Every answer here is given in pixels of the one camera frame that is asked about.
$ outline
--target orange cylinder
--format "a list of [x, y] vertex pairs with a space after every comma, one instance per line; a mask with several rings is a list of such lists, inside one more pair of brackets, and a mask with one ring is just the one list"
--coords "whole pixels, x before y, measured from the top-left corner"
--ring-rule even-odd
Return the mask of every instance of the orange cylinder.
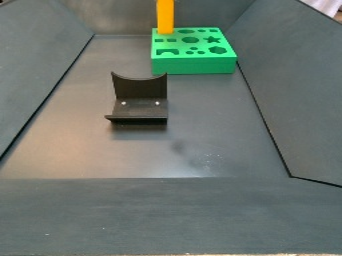
[[173, 0], [156, 1], [157, 34], [173, 33]]

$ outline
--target black bracket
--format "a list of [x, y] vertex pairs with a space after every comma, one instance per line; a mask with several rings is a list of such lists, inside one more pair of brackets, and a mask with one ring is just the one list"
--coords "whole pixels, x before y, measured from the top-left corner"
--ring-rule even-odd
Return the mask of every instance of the black bracket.
[[148, 79], [129, 79], [113, 72], [112, 82], [116, 101], [112, 121], [167, 121], [167, 74]]

